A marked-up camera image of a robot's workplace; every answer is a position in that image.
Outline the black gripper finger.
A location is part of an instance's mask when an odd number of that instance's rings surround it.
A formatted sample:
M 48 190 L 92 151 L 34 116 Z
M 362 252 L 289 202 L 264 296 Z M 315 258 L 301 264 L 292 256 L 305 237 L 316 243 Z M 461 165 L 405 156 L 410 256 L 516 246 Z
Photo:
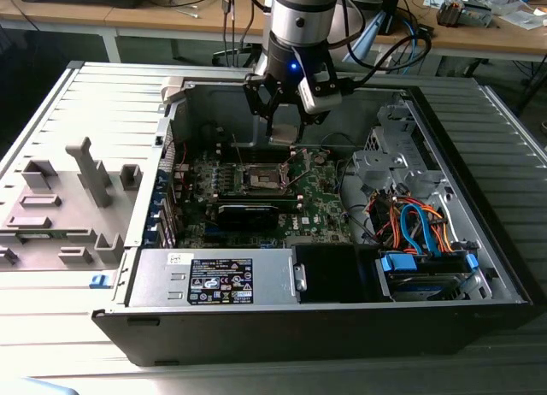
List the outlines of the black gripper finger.
M 273 133 L 274 114 L 283 98 L 283 86 L 272 75 L 246 74 L 244 95 L 250 112 L 266 121 L 266 134 Z
M 307 126 L 312 126 L 314 124 L 319 123 L 319 119 L 321 118 L 321 115 L 310 115 L 305 111 L 305 108 L 302 105 L 297 106 L 298 114 L 300 117 L 300 122 L 297 129 L 297 141 L 301 141 L 303 139 L 303 135 L 305 132 L 305 128 Z

